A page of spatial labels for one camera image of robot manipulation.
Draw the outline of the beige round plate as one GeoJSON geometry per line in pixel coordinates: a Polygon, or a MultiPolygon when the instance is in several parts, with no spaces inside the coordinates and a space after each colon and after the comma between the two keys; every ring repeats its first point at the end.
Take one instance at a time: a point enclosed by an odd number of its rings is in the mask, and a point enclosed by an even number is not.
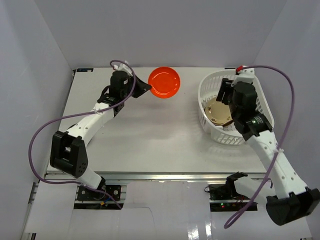
{"type": "Polygon", "coordinates": [[[233,122],[229,106],[217,101],[216,97],[207,102],[204,112],[215,126],[225,127],[233,122]]]}

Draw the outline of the orange round plate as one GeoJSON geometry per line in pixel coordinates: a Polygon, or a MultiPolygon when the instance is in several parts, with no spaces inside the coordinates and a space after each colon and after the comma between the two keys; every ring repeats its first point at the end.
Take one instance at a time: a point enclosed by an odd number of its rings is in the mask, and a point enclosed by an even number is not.
{"type": "Polygon", "coordinates": [[[161,66],[154,69],[149,77],[151,93],[160,99],[168,99],[176,95],[181,86],[179,74],[171,67],[161,66]]]}

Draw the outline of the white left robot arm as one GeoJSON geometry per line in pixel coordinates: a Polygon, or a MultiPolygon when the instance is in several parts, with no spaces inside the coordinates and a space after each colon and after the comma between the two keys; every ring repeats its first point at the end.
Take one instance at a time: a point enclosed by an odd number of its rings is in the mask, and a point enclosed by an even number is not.
{"type": "Polygon", "coordinates": [[[127,99],[138,98],[152,88],[136,76],[126,61],[115,63],[115,60],[110,62],[114,70],[110,83],[102,90],[90,113],[66,131],[57,131],[51,144],[50,166],[89,187],[88,193],[96,200],[105,196],[105,180],[90,169],[87,146],[96,133],[124,108],[127,99]]]}

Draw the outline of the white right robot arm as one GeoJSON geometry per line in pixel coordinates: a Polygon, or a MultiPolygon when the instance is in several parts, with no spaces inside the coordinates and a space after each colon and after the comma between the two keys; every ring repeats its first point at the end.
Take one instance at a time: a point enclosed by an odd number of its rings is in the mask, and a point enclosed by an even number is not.
{"type": "Polygon", "coordinates": [[[259,185],[243,172],[227,178],[226,195],[233,200],[244,195],[249,202],[226,221],[225,229],[230,228],[258,198],[278,226],[310,215],[320,203],[320,191],[309,188],[298,176],[282,149],[294,112],[295,95],[291,95],[289,117],[280,140],[277,140],[271,123],[257,110],[258,93],[253,85],[255,69],[255,65],[236,68],[236,79],[223,79],[217,96],[217,101],[229,107],[236,130],[266,169],[259,185]]]}

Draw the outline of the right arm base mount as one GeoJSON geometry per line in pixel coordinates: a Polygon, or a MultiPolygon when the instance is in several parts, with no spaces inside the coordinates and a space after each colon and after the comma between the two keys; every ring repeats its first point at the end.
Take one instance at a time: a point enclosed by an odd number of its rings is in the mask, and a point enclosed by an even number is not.
{"type": "Polygon", "coordinates": [[[209,194],[210,211],[237,212],[242,209],[250,199],[236,192],[234,182],[247,176],[244,172],[236,172],[228,176],[224,184],[207,185],[204,192],[209,194]]]}

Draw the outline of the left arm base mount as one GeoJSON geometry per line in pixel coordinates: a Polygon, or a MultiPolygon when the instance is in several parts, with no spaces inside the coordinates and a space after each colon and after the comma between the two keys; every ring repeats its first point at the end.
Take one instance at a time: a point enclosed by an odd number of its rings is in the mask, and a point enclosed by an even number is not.
{"type": "Polygon", "coordinates": [[[121,197],[121,185],[106,185],[95,192],[84,186],[79,186],[75,201],[75,210],[120,210],[124,203],[121,197]]]}

